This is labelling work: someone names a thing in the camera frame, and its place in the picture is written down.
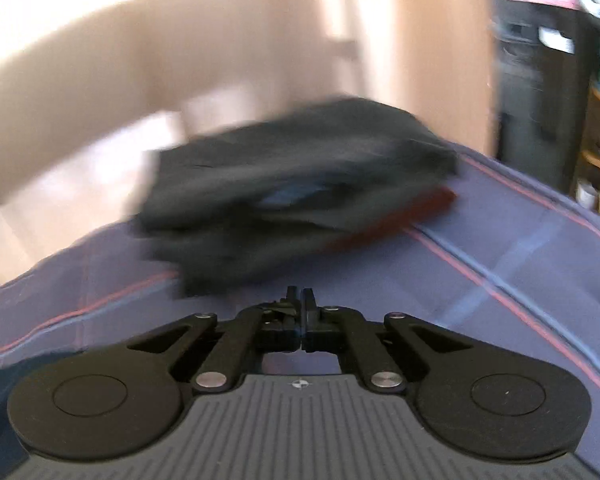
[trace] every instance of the reddish-brown fabric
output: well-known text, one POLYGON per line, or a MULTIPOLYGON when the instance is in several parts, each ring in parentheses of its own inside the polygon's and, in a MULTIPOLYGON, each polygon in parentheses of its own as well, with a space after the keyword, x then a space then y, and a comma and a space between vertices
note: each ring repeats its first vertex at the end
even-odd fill
POLYGON ((369 229, 331 244, 327 251, 344 251, 397 234, 410 224, 424 222, 435 215, 448 211, 455 199, 456 194, 448 187, 439 187, 433 192, 430 191, 417 197, 407 208, 385 216, 369 229))

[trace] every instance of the ribbed surface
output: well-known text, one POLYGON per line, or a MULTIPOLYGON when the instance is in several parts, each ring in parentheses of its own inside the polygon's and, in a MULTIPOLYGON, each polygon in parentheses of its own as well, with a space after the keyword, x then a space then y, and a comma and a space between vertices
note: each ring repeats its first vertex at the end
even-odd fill
POLYGON ((80 465, 33 457, 10 480, 589 480, 575 457, 510 466, 446 448, 394 396, 353 376, 249 376, 197 400, 173 433, 136 455, 80 465))

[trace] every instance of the dark folded clothing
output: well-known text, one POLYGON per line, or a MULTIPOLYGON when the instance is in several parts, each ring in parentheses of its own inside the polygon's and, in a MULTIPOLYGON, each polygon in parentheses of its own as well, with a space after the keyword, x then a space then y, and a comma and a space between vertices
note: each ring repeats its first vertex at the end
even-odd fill
POLYGON ((455 167, 411 114, 341 98, 161 152, 137 220, 203 294, 364 231, 455 167))

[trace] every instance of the bed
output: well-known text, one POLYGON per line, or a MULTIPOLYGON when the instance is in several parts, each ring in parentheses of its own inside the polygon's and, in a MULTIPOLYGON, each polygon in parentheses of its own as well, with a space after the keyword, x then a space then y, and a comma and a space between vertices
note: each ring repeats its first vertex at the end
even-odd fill
MULTIPOLYGON (((592 416, 579 456, 600 471, 600 218, 458 146, 451 212, 365 248, 295 262, 223 296, 181 298, 176 272, 142 258, 126 222, 103 228, 0 288, 0 478, 22 458, 6 421, 18 377, 54 352, 117 342, 192 312, 221 319, 312 287, 367 319, 403 311, 570 370, 592 416)), ((338 371, 333 356, 270 354, 271 373, 338 371)))

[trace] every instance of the bedsheet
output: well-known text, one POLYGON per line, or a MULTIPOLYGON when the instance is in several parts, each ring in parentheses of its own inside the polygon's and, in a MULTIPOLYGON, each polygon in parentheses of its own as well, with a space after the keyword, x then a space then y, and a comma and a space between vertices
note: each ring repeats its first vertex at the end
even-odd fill
MULTIPOLYGON (((312 256, 222 296, 181 298, 176 272, 143 259, 126 222, 55 254, 0 288, 0 477, 24 457, 6 421, 22 374, 193 312, 220 319, 312 287, 318 304, 367 319, 412 316, 570 370, 592 417, 579 456, 600 471, 600 218, 541 184, 458 146, 452 210, 366 248, 312 256)), ((270 354, 272 373, 337 372, 334 356, 270 354)))

